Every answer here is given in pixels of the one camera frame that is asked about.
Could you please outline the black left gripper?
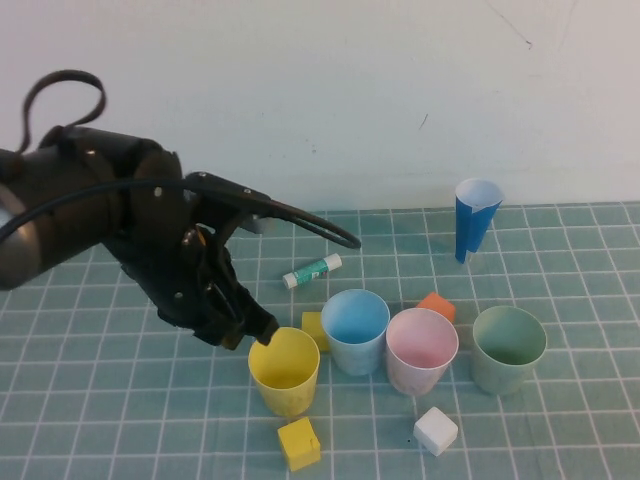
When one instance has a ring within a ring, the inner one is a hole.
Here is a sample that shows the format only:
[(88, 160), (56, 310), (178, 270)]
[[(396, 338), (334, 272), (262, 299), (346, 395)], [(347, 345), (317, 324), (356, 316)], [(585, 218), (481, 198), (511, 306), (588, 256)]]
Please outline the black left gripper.
[(267, 346), (276, 318), (239, 282), (226, 243), (247, 209), (178, 189), (122, 190), (122, 224), (104, 245), (166, 323), (234, 351), (246, 337)]

